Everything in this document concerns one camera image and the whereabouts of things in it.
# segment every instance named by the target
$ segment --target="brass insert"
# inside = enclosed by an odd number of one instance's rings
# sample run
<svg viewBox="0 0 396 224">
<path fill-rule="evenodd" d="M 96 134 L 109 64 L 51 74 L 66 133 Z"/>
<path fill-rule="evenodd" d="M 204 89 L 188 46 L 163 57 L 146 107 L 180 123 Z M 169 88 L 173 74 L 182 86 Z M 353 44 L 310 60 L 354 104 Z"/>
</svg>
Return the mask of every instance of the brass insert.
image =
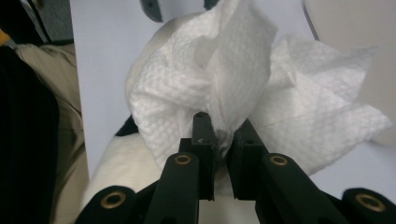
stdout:
<svg viewBox="0 0 396 224">
<path fill-rule="evenodd" d="M 103 197 L 101 201 L 101 205 L 106 209 L 111 209 L 122 205 L 125 202 L 125 199 L 126 199 L 125 193 L 116 190 Z"/>
<path fill-rule="evenodd" d="M 365 194 L 359 193 L 355 196 L 356 201 L 360 203 L 363 207 L 370 209 L 375 212 L 384 212 L 387 210 L 387 207 L 379 201 L 376 197 Z"/>
<path fill-rule="evenodd" d="M 175 157 L 175 163 L 179 165 L 186 165 L 191 162 L 191 157 L 187 155 L 180 155 Z"/>
<path fill-rule="evenodd" d="M 275 165 L 286 165 L 288 164 L 288 160 L 286 160 L 284 157 L 282 156 L 272 156 L 270 158 L 271 163 L 275 164 Z"/>
</svg>

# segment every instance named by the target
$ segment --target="black plastic part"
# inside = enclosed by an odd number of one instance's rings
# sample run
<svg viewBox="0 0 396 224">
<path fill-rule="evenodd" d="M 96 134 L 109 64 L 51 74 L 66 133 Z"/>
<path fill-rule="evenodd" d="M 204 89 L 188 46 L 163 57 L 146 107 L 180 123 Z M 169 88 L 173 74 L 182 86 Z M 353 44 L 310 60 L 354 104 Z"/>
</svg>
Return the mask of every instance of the black plastic part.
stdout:
<svg viewBox="0 0 396 224">
<path fill-rule="evenodd" d="M 200 112 L 193 118 L 190 152 L 196 155 L 200 161 L 200 199 L 213 200 L 216 136 L 210 117 L 206 113 Z"/>
<path fill-rule="evenodd" d="M 228 153 L 227 166 L 233 185 L 233 196 L 239 200 L 257 199 L 262 155 L 268 153 L 264 143 L 247 119 L 235 132 Z"/>
<path fill-rule="evenodd" d="M 170 156 L 163 168 L 144 223 L 198 223 L 198 188 L 198 158 L 187 152 Z"/>
<path fill-rule="evenodd" d="M 76 224 L 137 223 L 134 191 L 112 186 L 99 191 L 80 213 Z"/>
<path fill-rule="evenodd" d="M 160 5 L 157 0 L 140 0 L 140 6 L 145 12 L 146 16 L 152 21 L 162 22 L 163 16 L 161 15 Z"/>
<path fill-rule="evenodd" d="M 215 7 L 218 4 L 219 0 L 205 0 L 204 7 L 206 10 L 210 10 L 212 7 Z"/>
<path fill-rule="evenodd" d="M 155 189 L 157 188 L 158 181 L 148 185 L 144 189 L 136 193 L 136 207 L 137 218 L 134 223 L 141 224 L 145 221 L 149 205 L 154 195 Z"/>
<path fill-rule="evenodd" d="M 206 10 L 215 7 L 219 0 L 205 0 L 204 7 Z M 160 11 L 160 4 L 158 0 L 140 0 L 140 6 L 145 12 L 146 16 L 149 17 L 152 21 L 162 22 L 163 15 Z"/>
<path fill-rule="evenodd" d="M 285 155 L 263 156 L 262 183 L 284 223 L 348 223 L 297 163 Z"/>
<path fill-rule="evenodd" d="M 395 204 L 372 190 L 348 189 L 342 204 L 352 223 L 396 223 Z"/>
<path fill-rule="evenodd" d="M 276 209 L 276 205 L 267 190 L 263 190 L 256 200 L 256 214 L 260 223 L 283 224 L 282 216 Z"/>
</svg>

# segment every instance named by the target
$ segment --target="black mount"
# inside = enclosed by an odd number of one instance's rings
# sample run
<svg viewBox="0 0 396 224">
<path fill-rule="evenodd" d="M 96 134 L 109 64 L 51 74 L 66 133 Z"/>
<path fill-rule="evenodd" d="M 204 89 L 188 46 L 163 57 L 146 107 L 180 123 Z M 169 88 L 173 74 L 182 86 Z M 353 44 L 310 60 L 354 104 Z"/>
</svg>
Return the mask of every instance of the black mount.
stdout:
<svg viewBox="0 0 396 224">
<path fill-rule="evenodd" d="M 199 200 L 214 200 L 215 152 L 210 117 L 198 113 L 160 180 L 137 193 L 101 190 L 76 223 L 198 223 Z M 396 223 L 396 206 L 376 192 L 348 189 L 342 200 L 322 192 L 292 158 L 269 153 L 249 120 L 234 134 L 227 166 L 234 197 L 256 201 L 260 223 Z"/>
</svg>

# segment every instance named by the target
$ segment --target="white table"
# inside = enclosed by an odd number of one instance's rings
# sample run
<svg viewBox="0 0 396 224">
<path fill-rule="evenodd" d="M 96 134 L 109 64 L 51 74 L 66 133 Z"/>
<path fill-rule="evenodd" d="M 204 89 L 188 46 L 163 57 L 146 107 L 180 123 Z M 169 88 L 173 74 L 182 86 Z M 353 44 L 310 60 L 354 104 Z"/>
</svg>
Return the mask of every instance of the white table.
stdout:
<svg viewBox="0 0 396 224">
<path fill-rule="evenodd" d="M 277 39 L 285 33 L 314 38 L 305 18 L 303 1 L 257 1 L 278 26 Z M 188 1 L 188 4 L 183 0 L 162 2 L 165 2 L 163 15 L 166 21 L 204 10 L 203 1 L 198 0 Z M 71 0 L 70 3 L 88 165 L 92 176 L 110 139 L 130 115 L 124 96 L 124 80 L 128 71 L 163 24 L 147 18 L 137 0 Z M 334 165 L 313 175 L 312 179 L 320 189 L 338 198 L 344 189 L 365 187 L 396 203 L 395 151 L 392 147 L 363 144 Z"/>
</svg>

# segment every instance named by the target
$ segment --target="crumpled tissue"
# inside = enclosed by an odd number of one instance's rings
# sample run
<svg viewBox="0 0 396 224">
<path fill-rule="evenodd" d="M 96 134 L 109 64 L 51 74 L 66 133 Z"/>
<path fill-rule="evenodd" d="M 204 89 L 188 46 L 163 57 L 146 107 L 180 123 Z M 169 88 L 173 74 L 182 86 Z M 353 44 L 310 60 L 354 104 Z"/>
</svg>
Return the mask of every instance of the crumpled tissue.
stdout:
<svg viewBox="0 0 396 224">
<path fill-rule="evenodd" d="M 272 49 L 276 28 L 253 1 L 219 1 L 183 22 L 152 40 L 158 48 L 143 53 L 126 82 L 134 120 L 161 167 L 180 138 L 191 137 L 199 111 L 212 118 L 219 159 L 250 119 L 269 151 L 309 175 L 391 125 L 354 102 L 375 48 L 342 55 L 288 35 Z"/>
</svg>

